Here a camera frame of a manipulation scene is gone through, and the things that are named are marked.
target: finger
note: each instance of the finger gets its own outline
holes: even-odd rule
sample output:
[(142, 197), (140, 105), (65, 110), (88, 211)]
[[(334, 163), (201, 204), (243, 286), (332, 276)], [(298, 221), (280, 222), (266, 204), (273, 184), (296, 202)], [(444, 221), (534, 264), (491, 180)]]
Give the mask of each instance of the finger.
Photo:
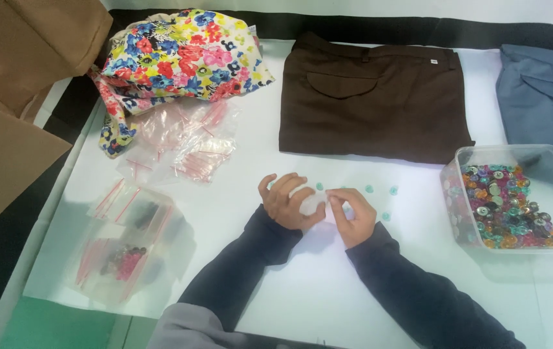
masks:
[(350, 206), (352, 207), (352, 209), (354, 209), (354, 212), (356, 212), (357, 216), (360, 214), (364, 214), (368, 211), (369, 207), (371, 207), (363, 197), (363, 194), (361, 194), (356, 189), (331, 189), (327, 190), (326, 194), (336, 197), (337, 199), (342, 199), (350, 202)]
[(313, 194), (315, 194), (313, 188), (304, 187), (291, 196), (291, 199), (289, 199), (289, 206), (293, 209), (300, 210), (300, 205), (303, 204), (303, 201)]
[(276, 181), (272, 187), (270, 188), (270, 195), (268, 195), (268, 201), (269, 202), (275, 202), (277, 200), (277, 194), (279, 189), (288, 182), (288, 180), (297, 177), (298, 174), (296, 172), (294, 173), (288, 173), (285, 176), (281, 177)]
[(278, 195), (276, 197), (276, 202), (279, 205), (283, 205), (283, 206), (287, 205), (287, 203), (289, 202), (289, 194), (291, 193), (291, 191), (303, 185), (306, 182), (307, 182), (306, 177), (294, 177), (288, 180), (287, 183), (285, 183), (281, 187), (281, 189), (279, 189)]
[(337, 224), (337, 229), (340, 232), (346, 231), (350, 228), (351, 224), (348, 221), (348, 218), (345, 217), (345, 212), (343, 207), (339, 204), (339, 199), (336, 196), (330, 196), (330, 208), (332, 209), (332, 215), (335, 216), (335, 223)]
[(326, 203), (320, 202), (315, 213), (304, 218), (303, 229), (309, 229), (312, 226), (315, 226), (324, 218), (326, 218)]
[(272, 175), (269, 174), (268, 176), (265, 176), (261, 182), (259, 182), (259, 186), (257, 189), (259, 190), (259, 195), (262, 196), (262, 200), (265, 200), (268, 198), (268, 194), (270, 194), (270, 190), (268, 189), (268, 184), (272, 182), (277, 177), (276, 173), (273, 173)]

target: dark long sleeve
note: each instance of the dark long sleeve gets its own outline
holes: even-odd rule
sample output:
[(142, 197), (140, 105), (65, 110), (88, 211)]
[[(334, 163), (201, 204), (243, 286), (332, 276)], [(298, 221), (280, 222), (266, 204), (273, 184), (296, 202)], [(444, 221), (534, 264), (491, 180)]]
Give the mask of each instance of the dark long sleeve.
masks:
[(358, 276), (389, 315), (428, 348), (526, 348), (444, 276), (427, 273), (399, 254), (381, 223), (346, 251)]
[(302, 231), (282, 227), (259, 205), (240, 237), (195, 276), (178, 302), (210, 309), (232, 332), (265, 267), (286, 263), (302, 238)]

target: white table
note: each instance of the white table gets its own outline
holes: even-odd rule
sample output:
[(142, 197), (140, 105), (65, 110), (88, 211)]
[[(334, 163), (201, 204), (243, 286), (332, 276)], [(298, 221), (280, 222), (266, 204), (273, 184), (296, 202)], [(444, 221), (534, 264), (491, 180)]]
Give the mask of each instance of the white table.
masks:
[[(126, 315), (160, 317), (193, 277), (242, 232), (260, 203), (257, 184), (265, 175), (297, 171), (324, 187), (356, 187), (378, 210), (392, 212), (385, 223), (402, 254), (427, 271), (450, 278), (529, 348), (553, 348), (553, 257), (509, 258), (468, 254), (453, 240), (438, 175), (441, 166), (362, 156), (306, 156), (280, 153), (280, 93), (283, 63), (292, 42), (266, 40), (264, 59), (277, 81), (232, 101), (242, 108), (238, 149), (210, 186), (177, 183), (158, 189), (184, 213), (192, 231), (175, 238), (161, 277), (126, 304), (107, 308), (66, 286), (65, 268), (89, 223), (87, 206), (118, 177), (117, 160), (97, 148), (104, 108), (92, 125), (65, 188), (24, 295), (63, 305)], [(500, 71), (497, 50), (457, 50), (464, 69), (466, 115), (477, 145), (505, 144), (496, 101)], [(373, 194), (363, 188), (372, 185)], [(397, 196), (389, 195), (392, 185)], [(344, 348), (417, 348), (358, 279), (331, 226), (313, 228), (286, 265), (269, 268), (257, 286), (237, 330)]]

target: folded brown pants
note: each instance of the folded brown pants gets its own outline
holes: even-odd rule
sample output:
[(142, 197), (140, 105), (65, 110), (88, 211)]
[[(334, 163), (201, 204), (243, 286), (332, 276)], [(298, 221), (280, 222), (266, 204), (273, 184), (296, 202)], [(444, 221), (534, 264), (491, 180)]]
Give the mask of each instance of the folded brown pants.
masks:
[(285, 60), (282, 152), (446, 164), (470, 145), (452, 50), (336, 45), (306, 33)]

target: person's right hand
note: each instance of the person's right hand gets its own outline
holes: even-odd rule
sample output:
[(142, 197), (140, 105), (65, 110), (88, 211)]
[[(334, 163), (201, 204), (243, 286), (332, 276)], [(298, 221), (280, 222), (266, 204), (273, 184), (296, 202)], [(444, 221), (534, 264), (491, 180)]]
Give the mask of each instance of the person's right hand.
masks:
[[(329, 189), (326, 194), (328, 194), (332, 206), (337, 229), (348, 249), (364, 242), (373, 234), (378, 213), (358, 190), (351, 188)], [(355, 218), (353, 220), (347, 220), (345, 217), (342, 205), (346, 201), (350, 202), (350, 206), (354, 210)]]

